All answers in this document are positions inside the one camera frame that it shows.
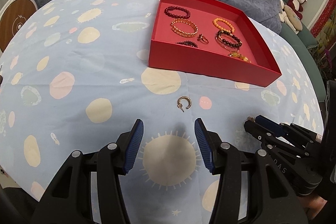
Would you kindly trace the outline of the person's right hand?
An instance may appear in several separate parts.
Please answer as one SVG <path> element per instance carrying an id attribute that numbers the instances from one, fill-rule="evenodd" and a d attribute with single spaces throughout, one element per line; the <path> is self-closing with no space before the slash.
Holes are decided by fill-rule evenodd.
<path id="1" fill-rule="evenodd" d="M 298 197 L 299 203 L 305 210 L 307 219 L 313 221 L 318 218 L 316 223 L 328 222 L 335 219 L 335 199 L 328 201 L 317 194 L 305 197 Z"/>

